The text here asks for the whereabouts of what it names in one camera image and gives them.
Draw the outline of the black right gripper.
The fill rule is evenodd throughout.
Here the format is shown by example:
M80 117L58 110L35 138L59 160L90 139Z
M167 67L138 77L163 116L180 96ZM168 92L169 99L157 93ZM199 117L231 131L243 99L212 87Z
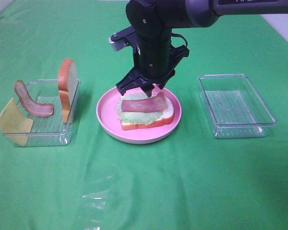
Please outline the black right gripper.
M170 78L175 75L175 67L184 57L189 56L189 49L185 46L169 49L169 58L160 63L147 62L135 65L125 77L116 84L116 88L123 96L126 91L140 88L147 97L152 96L154 86L163 89Z

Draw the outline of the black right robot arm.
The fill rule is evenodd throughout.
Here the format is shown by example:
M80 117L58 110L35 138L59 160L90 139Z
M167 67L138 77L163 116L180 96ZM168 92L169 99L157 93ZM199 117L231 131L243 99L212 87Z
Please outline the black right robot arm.
M174 28L213 25L223 15L288 14L288 0L131 0L125 8L130 22L109 38L115 51L132 47L133 68L116 84L124 95L141 88L151 97L154 86L163 89L175 67L189 55L187 45L174 47Z

